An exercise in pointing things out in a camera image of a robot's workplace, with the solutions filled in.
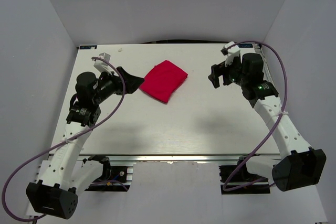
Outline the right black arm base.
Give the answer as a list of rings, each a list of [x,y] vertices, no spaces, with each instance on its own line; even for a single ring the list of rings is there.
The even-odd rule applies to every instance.
[[[223,184],[229,175],[234,171],[236,165],[222,165],[219,166],[219,176],[220,176],[220,188],[222,195],[257,195],[257,194],[270,194],[269,182],[268,179],[264,179],[260,182],[257,182],[250,186],[245,186],[243,188],[232,190],[232,191],[224,191]],[[235,186],[244,185],[250,182],[253,182],[259,179],[260,176],[254,174],[247,174],[247,172],[239,171],[237,174],[233,176],[230,182],[227,185],[227,189],[230,189]]]

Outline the red t-shirt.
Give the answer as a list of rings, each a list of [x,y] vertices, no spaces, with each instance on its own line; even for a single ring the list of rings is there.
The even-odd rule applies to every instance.
[[[188,74],[174,63],[164,60],[151,69],[144,77],[140,90],[150,97],[167,104]]]

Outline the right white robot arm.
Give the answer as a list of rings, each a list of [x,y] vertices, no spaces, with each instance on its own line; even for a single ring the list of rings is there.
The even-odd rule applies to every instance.
[[[225,180],[227,185],[237,173],[247,182],[258,176],[272,180],[281,191],[289,191],[316,185],[321,177],[327,157],[322,149],[314,149],[299,133],[285,111],[274,85],[264,79],[264,61],[261,55],[248,53],[228,57],[213,65],[208,79],[214,88],[219,88],[219,78],[228,86],[236,84],[251,107],[259,114],[269,129],[266,139],[273,137],[279,150],[280,161],[257,154],[240,157],[236,168]]]

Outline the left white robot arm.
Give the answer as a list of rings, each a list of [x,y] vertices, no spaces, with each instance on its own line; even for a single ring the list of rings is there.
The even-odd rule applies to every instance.
[[[93,72],[83,72],[76,78],[76,93],[71,99],[62,144],[38,182],[29,183],[26,189],[36,212],[69,219],[79,196],[93,182],[110,178],[110,160],[104,155],[90,156],[81,169],[76,173],[73,170],[92,127],[97,125],[100,104],[113,94],[123,97],[134,93],[143,82],[143,78],[127,73],[122,67],[117,67],[117,74],[102,69],[99,77]]]

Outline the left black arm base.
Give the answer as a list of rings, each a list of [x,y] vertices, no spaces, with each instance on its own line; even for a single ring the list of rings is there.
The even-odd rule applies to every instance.
[[[132,180],[133,167],[125,165],[113,165],[109,157],[104,155],[92,155],[82,160],[82,166],[87,161],[99,162],[103,165],[103,175],[86,189],[86,191],[125,191],[129,189]]]

